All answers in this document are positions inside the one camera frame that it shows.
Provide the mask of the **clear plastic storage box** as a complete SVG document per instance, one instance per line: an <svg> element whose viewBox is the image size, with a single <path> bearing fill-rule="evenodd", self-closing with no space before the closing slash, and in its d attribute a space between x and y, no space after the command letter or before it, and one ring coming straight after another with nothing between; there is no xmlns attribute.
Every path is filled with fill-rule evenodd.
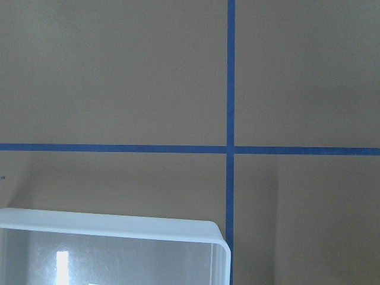
<svg viewBox="0 0 380 285"><path fill-rule="evenodd" d="M2 284L229 284L212 221L1 210Z"/></svg>

